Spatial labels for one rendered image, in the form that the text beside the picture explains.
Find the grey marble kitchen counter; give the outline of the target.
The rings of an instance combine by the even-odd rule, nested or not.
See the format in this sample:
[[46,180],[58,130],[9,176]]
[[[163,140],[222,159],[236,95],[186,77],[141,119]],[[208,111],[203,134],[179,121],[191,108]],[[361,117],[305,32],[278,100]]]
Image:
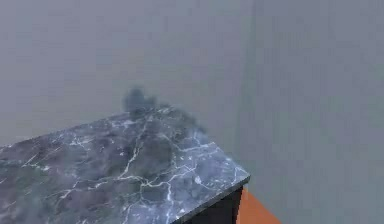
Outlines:
[[0,147],[0,224],[232,224],[249,173],[184,111],[136,109]]

